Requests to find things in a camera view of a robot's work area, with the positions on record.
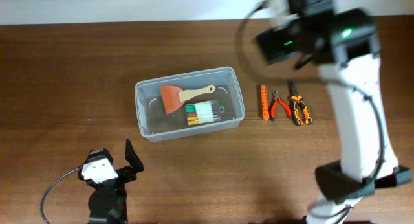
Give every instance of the plastic packaging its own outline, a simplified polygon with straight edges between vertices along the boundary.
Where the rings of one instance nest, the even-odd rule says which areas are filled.
[[[172,114],[165,114],[160,93],[161,85],[176,85],[183,89],[198,89],[214,85],[216,86],[214,93],[197,96],[187,101],[186,105],[216,100],[220,106],[225,108],[225,112],[220,114],[220,120],[188,125],[185,106]],[[239,82],[231,67],[207,69],[138,82],[135,85],[135,105],[141,135],[151,142],[234,128],[246,115]]]
[[[221,114],[226,110],[218,100],[187,104],[187,123],[189,126],[221,120]]]

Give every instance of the orange-black pliers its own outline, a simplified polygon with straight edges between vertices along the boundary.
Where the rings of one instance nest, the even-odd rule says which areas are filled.
[[[282,101],[282,99],[279,97],[278,91],[273,91],[272,94],[273,94],[273,100],[269,107],[270,120],[271,121],[276,120],[275,110],[276,110],[276,106],[278,105],[278,103],[280,103],[280,105],[286,111],[287,118],[292,118],[292,111],[290,110],[289,106],[286,105],[284,101]]]
[[[311,125],[312,124],[312,116],[310,114],[311,112],[309,111],[309,108],[304,103],[303,97],[298,94],[295,84],[292,81],[289,81],[289,88],[290,88],[290,92],[292,93],[292,96],[290,98],[290,108],[293,112],[293,116],[292,116],[293,122],[297,126],[301,126],[303,124],[302,120],[299,117],[299,111],[298,111],[298,106],[299,106],[303,114],[305,115],[306,124]]]

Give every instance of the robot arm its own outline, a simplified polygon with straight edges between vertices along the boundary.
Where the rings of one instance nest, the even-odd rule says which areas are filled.
[[[127,191],[125,184],[136,180],[136,174],[144,171],[129,139],[125,145],[125,159],[130,166],[115,170],[107,149],[89,153],[78,177],[96,190],[89,197],[91,211],[89,224],[127,224]]]
[[[318,65],[342,144],[340,161],[316,169],[321,196],[303,222],[339,224],[376,188],[411,181],[411,171],[398,165],[387,132],[375,22],[359,9],[335,13],[332,0],[284,0],[278,6],[280,2],[268,0],[278,26],[257,36],[259,47],[269,64],[300,52],[306,60],[297,69],[308,62]]]

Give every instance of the black cable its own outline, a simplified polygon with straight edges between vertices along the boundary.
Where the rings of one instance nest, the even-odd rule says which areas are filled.
[[[60,177],[59,179],[57,179],[56,181],[54,181],[47,189],[46,189],[46,191],[45,191],[45,193],[43,194],[43,196],[42,196],[42,198],[41,198],[41,201],[40,201],[40,215],[41,215],[41,218],[43,219],[43,221],[46,223],[46,224],[50,224],[50,222],[49,221],[47,221],[47,218],[46,218],[46,216],[45,216],[45,213],[44,213],[44,211],[43,211],[43,204],[44,204],[44,202],[45,202],[45,199],[46,199],[46,196],[47,196],[47,194],[50,192],[50,190],[53,188],[53,186],[55,186],[58,182],[60,182],[63,178],[65,178],[66,176],[68,176],[68,175],[70,175],[70,174],[72,174],[72,173],[74,173],[74,172],[77,172],[78,170],[80,170],[80,168],[81,168],[81,166],[80,167],[77,167],[77,168],[75,168],[75,169],[73,169],[73,170],[71,170],[70,172],[68,172],[68,173],[66,173],[65,175],[63,175],[62,177]]]
[[[382,127],[382,120],[380,117],[380,113],[379,110],[377,108],[377,106],[375,105],[373,98],[371,95],[367,94],[365,91],[363,91],[362,89],[360,89],[359,87],[352,85],[352,84],[346,84],[342,81],[339,80],[334,80],[334,79],[324,79],[324,78],[302,78],[302,79],[283,79],[283,78],[269,78],[266,76],[261,76],[260,74],[257,74],[254,72],[253,67],[250,64],[250,61],[248,60],[244,50],[243,50],[243,36],[244,36],[244,31],[245,28],[247,26],[247,23],[249,22],[250,18],[259,10],[262,10],[264,7],[267,6],[267,2],[264,1],[262,2],[258,7],[254,8],[240,23],[238,29],[237,29],[237,33],[235,35],[235,51],[237,53],[237,56],[239,58],[239,61],[241,61],[241,68],[245,70],[245,73],[251,77],[251,79],[253,79],[254,82],[256,82],[257,84],[270,84],[270,83],[285,83],[288,80],[293,81],[296,84],[311,84],[311,85],[337,85],[340,87],[344,87],[344,88],[348,88],[348,89],[352,89],[353,91],[359,92],[365,101],[368,101],[373,109],[373,113],[375,115],[376,118],[376,122],[378,125],[378,135],[379,135],[379,140],[380,140],[380,147],[379,147],[379,156],[378,159],[376,161],[375,167],[373,172],[371,173],[371,175],[363,182],[366,185],[368,185],[369,183],[372,183],[373,181],[376,180],[376,178],[378,177],[378,174],[381,171],[381,167],[383,165],[383,163],[385,162],[384,157],[385,157],[385,136],[384,136],[384,130]],[[314,215],[312,214],[314,217],[318,218],[321,217],[322,219],[329,219],[329,218],[334,218],[340,214],[342,214],[342,216],[339,218],[338,221],[336,221],[334,224],[338,224],[340,223],[343,219],[346,218],[346,216],[348,215],[348,213],[351,211],[353,207],[350,205],[346,205],[345,208],[343,208],[341,211],[331,215],[331,216],[319,216],[319,215]]]

